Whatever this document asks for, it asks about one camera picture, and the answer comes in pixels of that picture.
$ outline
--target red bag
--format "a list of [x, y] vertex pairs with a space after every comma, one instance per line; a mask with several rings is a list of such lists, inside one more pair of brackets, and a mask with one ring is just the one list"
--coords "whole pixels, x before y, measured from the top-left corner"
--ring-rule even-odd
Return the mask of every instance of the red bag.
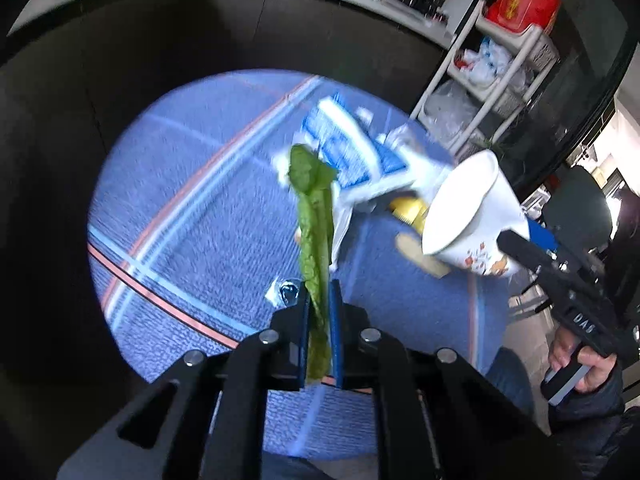
[[520, 33], [531, 23], [548, 34], [556, 21], [560, 0], [497, 0], [486, 18], [511, 32]]

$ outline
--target human hand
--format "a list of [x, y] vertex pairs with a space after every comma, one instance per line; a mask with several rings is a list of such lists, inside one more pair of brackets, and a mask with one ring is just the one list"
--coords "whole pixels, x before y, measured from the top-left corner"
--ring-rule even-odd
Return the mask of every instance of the human hand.
[[[569, 364], [571, 355], [578, 346], [579, 339], [568, 329], [561, 326], [556, 330], [556, 336], [549, 351], [549, 364], [554, 371]], [[581, 365], [591, 367], [591, 370], [578, 381], [575, 390], [581, 394], [588, 394], [599, 388], [607, 380], [616, 364], [617, 356], [601, 357], [593, 348], [585, 346], [578, 354]]]

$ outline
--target dark pants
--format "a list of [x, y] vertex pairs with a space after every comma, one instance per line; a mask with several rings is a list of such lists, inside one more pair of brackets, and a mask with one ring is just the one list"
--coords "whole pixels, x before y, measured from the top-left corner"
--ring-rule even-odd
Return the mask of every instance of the dark pants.
[[[486, 379], [526, 415], [533, 418], [533, 394], [529, 376], [519, 357], [500, 348]], [[262, 480], [331, 480], [307, 460], [264, 453]]]

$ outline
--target round table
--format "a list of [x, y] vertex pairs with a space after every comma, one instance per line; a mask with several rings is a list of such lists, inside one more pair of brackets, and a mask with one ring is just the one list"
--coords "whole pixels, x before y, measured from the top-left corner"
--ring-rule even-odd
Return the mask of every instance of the round table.
[[[308, 110], [340, 92], [370, 133], [410, 123], [427, 154], [449, 154], [407, 115], [355, 88], [295, 72], [212, 76], [165, 95], [120, 137], [90, 211], [92, 275], [131, 367], [153, 381], [189, 349], [215, 354], [263, 329], [276, 278], [299, 277], [295, 196], [272, 159]], [[507, 280], [453, 270], [437, 280], [394, 247], [389, 213], [355, 214], [336, 277], [348, 303], [407, 347], [456, 349], [485, 373], [508, 319]], [[266, 450], [319, 460], [375, 452], [372, 399], [319, 384], [270, 392]]]

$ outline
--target lettuce leaf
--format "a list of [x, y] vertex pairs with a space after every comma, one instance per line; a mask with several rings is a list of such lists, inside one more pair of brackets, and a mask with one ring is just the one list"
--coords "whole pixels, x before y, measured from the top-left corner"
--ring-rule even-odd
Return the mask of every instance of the lettuce leaf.
[[329, 264], [334, 241], [331, 183], [337, 171], [302, 144], [291, 147], [289, 181], [298, 196], [300, 271], [311, 296], [306, 380], [322, 379], [331, 366]]

